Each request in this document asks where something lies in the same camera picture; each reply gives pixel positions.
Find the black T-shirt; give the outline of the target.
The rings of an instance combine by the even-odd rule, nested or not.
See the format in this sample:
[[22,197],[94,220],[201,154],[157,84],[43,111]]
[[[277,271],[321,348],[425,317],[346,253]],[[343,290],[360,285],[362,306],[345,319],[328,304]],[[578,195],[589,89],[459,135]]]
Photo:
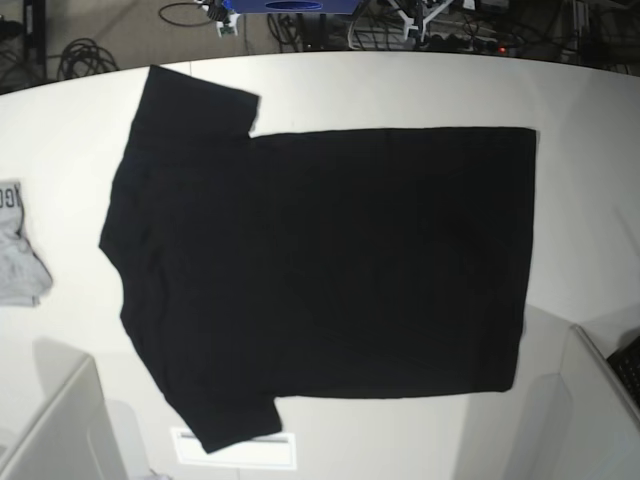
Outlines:
[[251,137],[258,107],[152,67],[99,243],[126,333],[203,449],[279,432],[283,397],[508,391],[536,132]]

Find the white label plate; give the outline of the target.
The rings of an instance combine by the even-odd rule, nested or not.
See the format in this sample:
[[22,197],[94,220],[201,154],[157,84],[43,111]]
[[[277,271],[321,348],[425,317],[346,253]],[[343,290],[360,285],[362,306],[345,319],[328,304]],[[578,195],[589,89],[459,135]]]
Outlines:
[[297,469],[296,439],[291,433],[257,437],[208,454],[189,429],[172,428],[170,432],[178,461],[184,465],[255,470]]

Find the white metal stand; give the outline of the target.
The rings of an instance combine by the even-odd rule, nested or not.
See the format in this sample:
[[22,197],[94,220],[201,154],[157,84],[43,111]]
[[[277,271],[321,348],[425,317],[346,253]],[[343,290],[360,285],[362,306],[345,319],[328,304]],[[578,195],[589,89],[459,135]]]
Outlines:
[[401,38],[423,41],[429,24],[448,8],[446,1],[394,1],[389,0],[390,14],[401,20]]

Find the blue box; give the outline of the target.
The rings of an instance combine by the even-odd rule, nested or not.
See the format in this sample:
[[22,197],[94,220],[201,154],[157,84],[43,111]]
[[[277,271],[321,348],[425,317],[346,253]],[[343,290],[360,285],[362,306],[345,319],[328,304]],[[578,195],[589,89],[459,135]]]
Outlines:
[[360,0],[230,0],[223,5],[240,14],[325,13],[352,14]]

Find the black power strip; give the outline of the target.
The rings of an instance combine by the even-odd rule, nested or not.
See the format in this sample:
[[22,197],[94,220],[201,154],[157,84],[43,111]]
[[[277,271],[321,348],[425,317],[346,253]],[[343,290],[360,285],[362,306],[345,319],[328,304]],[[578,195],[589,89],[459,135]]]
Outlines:
[[522,44],[512,36],[470,36],[455,33],[433,33],[411,46],[414,51],[517,57]]

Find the grey folded garment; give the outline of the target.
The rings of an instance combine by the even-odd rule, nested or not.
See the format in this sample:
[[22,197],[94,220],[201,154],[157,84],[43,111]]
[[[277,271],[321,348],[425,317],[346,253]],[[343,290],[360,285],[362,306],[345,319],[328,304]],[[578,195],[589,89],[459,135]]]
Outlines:
[[24,230],[25,211],[17,180],[1,182],[1,305],[35,307],[53,279]]

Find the white partition panel left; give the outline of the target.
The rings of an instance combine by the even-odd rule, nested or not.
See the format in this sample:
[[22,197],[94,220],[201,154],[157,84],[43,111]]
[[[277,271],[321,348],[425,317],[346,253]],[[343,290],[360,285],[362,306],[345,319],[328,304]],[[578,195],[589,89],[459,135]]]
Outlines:
[[3,479],[126,479],[95,361],[83,355],[1,457]]

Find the white partition panel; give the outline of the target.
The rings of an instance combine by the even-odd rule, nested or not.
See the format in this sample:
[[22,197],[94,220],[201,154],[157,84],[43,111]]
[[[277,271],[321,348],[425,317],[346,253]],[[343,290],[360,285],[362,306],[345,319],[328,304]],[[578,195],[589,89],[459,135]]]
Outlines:
[[126,479],[95,361],[83,355],[1,457],[3,479]]
[[582,328],[531,385],[512,460],[512,479],[639,477],[639,410]]

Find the white partition panel right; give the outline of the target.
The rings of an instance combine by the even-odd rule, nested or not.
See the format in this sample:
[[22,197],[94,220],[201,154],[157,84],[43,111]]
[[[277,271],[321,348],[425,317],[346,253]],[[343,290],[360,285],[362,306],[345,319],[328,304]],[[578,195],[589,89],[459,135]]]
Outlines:
[[512,460],[512,479],[639,477],[639,410],[582,328],[531,385]]

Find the black keyboard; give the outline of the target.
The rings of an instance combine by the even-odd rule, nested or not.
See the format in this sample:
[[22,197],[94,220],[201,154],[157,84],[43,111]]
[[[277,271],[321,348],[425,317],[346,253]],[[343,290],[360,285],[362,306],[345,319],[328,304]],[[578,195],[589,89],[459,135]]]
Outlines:
[[630,398],[639,406],[640,402],[640,338],[614,352],[607,362]]

